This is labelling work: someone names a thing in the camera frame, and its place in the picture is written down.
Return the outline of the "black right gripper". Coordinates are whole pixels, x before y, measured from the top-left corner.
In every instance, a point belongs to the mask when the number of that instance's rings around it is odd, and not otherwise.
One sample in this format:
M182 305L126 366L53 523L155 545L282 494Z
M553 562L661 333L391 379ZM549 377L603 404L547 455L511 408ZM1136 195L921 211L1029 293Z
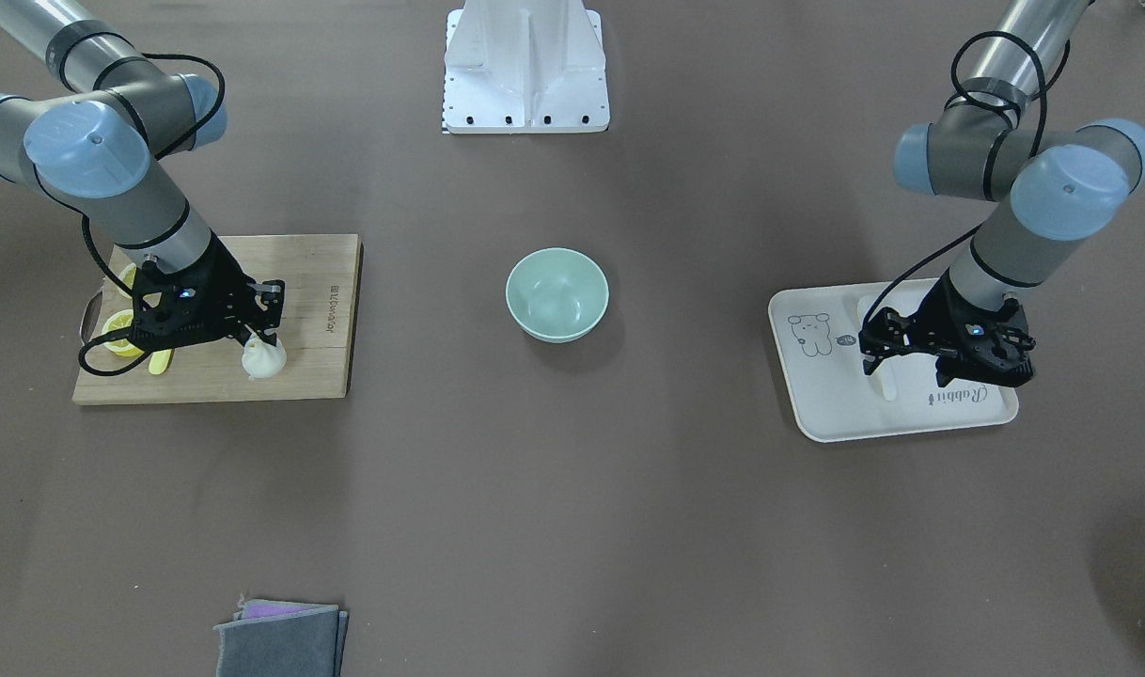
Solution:
M133 296L127 339L139 351L236 339L246 353L284 354L274 331L283 316L285 281L255 282L216 235L198 261L177 273L140 263Z

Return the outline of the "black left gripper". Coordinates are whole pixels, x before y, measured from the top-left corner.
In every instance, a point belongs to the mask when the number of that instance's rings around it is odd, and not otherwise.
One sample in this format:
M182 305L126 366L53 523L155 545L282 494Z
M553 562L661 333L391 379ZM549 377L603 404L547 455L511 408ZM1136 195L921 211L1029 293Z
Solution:
M930 288L911 316L879 308L856 338L864 373L872 373L892 356L924 353L935 356L935 381L941 388L954 380L1020 388L1035 377L1029 352L1036 343L1028 333L1022 305L1010 297L998 310L986 310L968 304L947 278Z

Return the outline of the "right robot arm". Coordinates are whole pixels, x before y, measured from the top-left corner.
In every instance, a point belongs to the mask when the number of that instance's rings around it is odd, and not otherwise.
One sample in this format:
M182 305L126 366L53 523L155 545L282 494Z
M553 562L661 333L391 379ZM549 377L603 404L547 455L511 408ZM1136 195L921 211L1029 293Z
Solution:
M0 1L0 26L68 89L0 94L0 179L78 212L131 258L131 343L277 351L284 283L251 278L163 168L223 136L224 78L164 72L74 1Z

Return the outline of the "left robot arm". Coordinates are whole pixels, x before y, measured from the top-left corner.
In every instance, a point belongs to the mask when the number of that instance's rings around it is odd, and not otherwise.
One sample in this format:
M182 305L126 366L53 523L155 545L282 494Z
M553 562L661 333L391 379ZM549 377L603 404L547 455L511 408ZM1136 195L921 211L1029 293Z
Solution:
M1063 134L1020 128L1069 53L1085 1L1014 1L986 31L976 69L951 74L934 123L901 137L898 184L929 196L984 198L995 208L956 244L960 255L913 314L872 301L859 331L862 370L892 356L935 359L935 381L1018 388L1035 373L1024 297L1055 274L1145 179L1145 129L1121 118Z

